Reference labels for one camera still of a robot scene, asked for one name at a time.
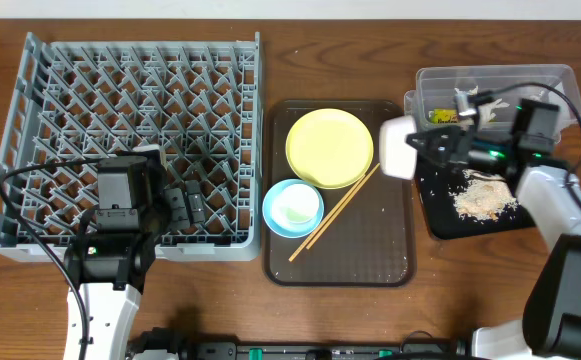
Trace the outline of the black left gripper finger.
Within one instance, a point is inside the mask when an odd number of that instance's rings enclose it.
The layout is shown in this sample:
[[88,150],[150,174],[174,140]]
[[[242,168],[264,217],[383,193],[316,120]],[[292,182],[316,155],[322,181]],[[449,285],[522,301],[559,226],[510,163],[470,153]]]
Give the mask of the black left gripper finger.
[[196,180],[188,180],[185,182],[185,190],[190,222],[204,223],[206,216],[200,183]]
[[190,215],[186,205],[186,197],[180,188],[166,189],[164,198],[171,209],[169,231],[182,231],[190,227]]

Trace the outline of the white cup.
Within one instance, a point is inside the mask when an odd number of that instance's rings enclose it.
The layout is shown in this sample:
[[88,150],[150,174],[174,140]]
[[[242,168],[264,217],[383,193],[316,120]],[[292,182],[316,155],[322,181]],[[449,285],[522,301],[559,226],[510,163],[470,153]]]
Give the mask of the white cup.
[[407,144],[406,139],[415,133],[415,119],[410,115],[387,120],[381,125],[379,163],[385,175],[402,180],[414,177],[417,151]]

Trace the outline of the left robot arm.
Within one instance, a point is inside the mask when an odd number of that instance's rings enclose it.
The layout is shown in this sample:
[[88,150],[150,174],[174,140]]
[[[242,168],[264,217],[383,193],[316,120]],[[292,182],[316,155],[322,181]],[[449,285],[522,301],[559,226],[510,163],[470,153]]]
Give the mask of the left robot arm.
[[167,186],[160,146],[121,152],[96,170],[98,203],[82,214],[64,255],[76,285],[67,299],[67,359],[125,357],[157,244],[195,222],[187,195]]

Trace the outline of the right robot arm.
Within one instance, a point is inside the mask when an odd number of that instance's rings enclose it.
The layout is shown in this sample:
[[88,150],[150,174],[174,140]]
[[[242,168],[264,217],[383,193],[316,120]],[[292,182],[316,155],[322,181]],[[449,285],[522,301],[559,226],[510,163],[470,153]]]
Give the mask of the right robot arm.
[[551,158],[553,139],[543,130],[519,130],[491,142],[445,127],[409,134],[406,142],[438,165],[502,176],[550,249],[522,318],[476,330],[471,355],[581,359],[581,188],[574,172]]

